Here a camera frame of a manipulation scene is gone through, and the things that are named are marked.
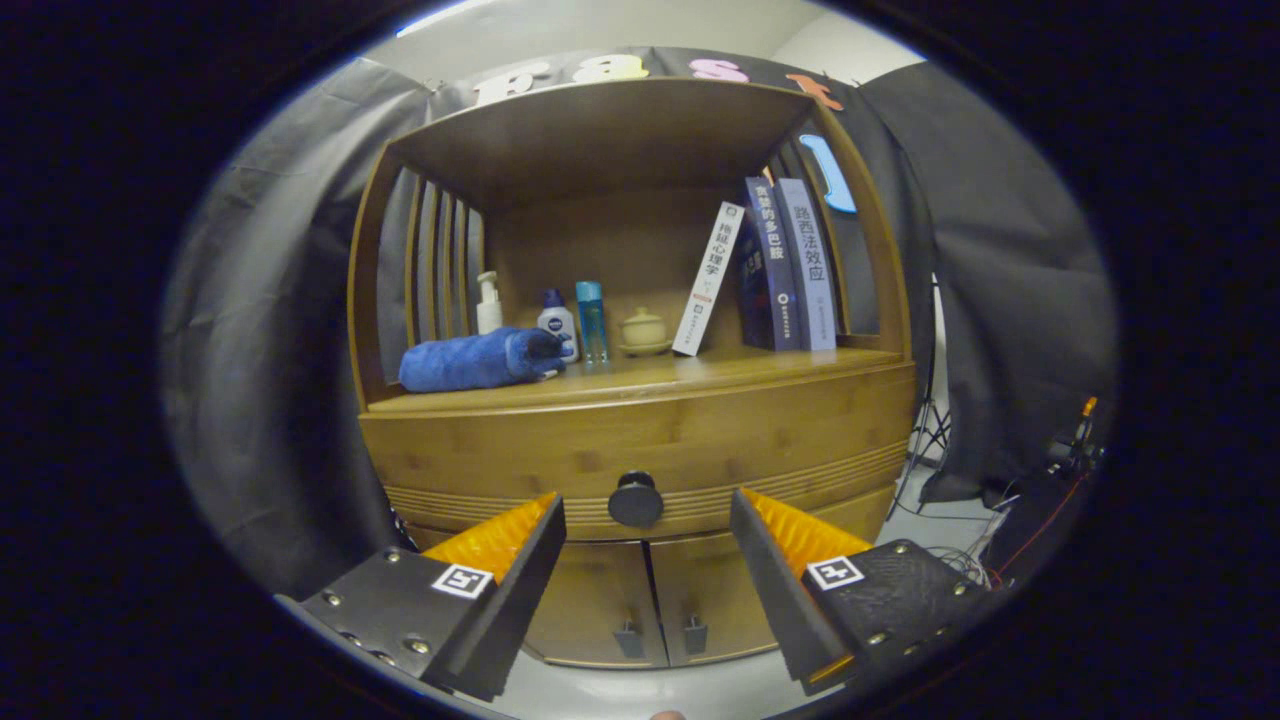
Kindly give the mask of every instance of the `white book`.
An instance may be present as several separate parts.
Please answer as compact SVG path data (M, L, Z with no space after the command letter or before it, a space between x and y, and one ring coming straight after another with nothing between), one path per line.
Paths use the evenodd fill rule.
M719 295L719 286L730 268L730 256L737 240L737 229L742 225L742 214L741 205L721 202L721 211L716 215L716 224L712 225L712 237L707 241L707 252L703 254L703 264L698 269L698 279L689 292L685 314L680 318L680 328L671 345L676 352L698 355L698 346L703 343L712 307L716 306L716 296Z

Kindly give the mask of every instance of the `blue towel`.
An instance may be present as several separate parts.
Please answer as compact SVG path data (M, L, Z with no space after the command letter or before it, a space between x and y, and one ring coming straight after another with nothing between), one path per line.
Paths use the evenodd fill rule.
M498 328L424 342L404 352L399 379L410 392L449 392L527 383L563 370L561 341L540 329Z

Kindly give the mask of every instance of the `blue bottle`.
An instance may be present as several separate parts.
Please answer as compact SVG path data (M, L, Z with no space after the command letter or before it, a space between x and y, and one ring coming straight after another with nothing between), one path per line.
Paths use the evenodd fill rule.
M588 365L609 361L609 343L604 337L604 301L600 283L581 281L577 288L577 319L582 327L582 359Z

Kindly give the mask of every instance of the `red wire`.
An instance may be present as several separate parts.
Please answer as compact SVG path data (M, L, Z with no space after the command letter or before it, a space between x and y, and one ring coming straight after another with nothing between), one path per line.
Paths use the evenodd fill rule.
M1032 537L1030 537L1030 539L1028 539L1028 541L1027 541L1025 543L1023 543L1023 547L1019 547L1019 548L1018 548L1018 552L1015 552L1012 557L1010 557L1009 560L1005 560L1005 564L1000 566L1000 571L1001 571L1001 573L1004 573L1004 571L1005 571L1005 568L1009 568L1009 564L1010 564L1010 562L1012 562L1014 560L1016 560L1016 559L1018 559L1018 556L1019 556L1019 555L1021 555L1021 553L1023 553L1023 551L1024 551L1024 550L1027 550L1027 547L1028 547L1028 546L1029 546L1030 543L1036 542L1036 538L1038 538L1038 537L1041 536L1041 533L1043 533L1043 532L1044 532L1044 528L1048 528L1050 523L1052 523L1052 521L1053 521L1053 518L1057 518L1057 514L1059 514L1059 512L1061 512L1061 511L1062 511L1062 507L1065 507L1065 506L1066 506L1066 501L1068 501L1068 500L1071 500L1071 496L1073 496L1073 495L1075 495L1075 488L1080 487L1080 480L1082 480L1082 479L1084 479L1084 478L1083 478L1083 477L1080 477L1080 478L1076 478L1076 479L1075 479L1075 484L1074 484L1074 486L1071 486L1071 491L1066 493L1066 497L1064 497L1064 498L1062 498L1062 502L1060 502L1060 503L1059 503L1059 506L1057 506L1057 510L1055 510L1055 511L1053 511L1053 514L1048 516L1048 520L1044 520L1044 524L1043 524L1043 525L1041 525L1041 529L1036 530L1036 534L1034 534L1034 536L1032 536Z

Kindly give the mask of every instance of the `wooden cabinet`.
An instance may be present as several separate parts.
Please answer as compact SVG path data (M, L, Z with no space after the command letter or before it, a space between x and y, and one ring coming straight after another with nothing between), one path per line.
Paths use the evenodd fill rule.
M742 345L731 273L696 357L623 355L618 322L637 306L675 331L721 201L741 201L742 179L777 164L801 128L827 138L856 201L878 334L850 333L846 255L832 245L836 350ZM817 176L797 174L820 206ZM470 333L475 275L493 269L506 323L517 327L532 325L543 288L558 287L576 311L573 283L600 282L612 361L497 389L412 395L388 382L376 287L401 273L379 266L379 249L403 178L415 188L402 273L410 345ZM820 215L824 241L840 243L831 213ZM737 487L844 512L842 527L863 537L879 530L913 419L906 296L867 167L809 95L625 79L443 118L384 147L349 279L361 430L413 537L434 544L548 491L564 497L568 541L526 642L549 662L654 667L771 647L728 533ZM650 528L609 516L609 495L631 470L653 475L663 497ZM696 638L689 625L707 626L705 648L686 642Z

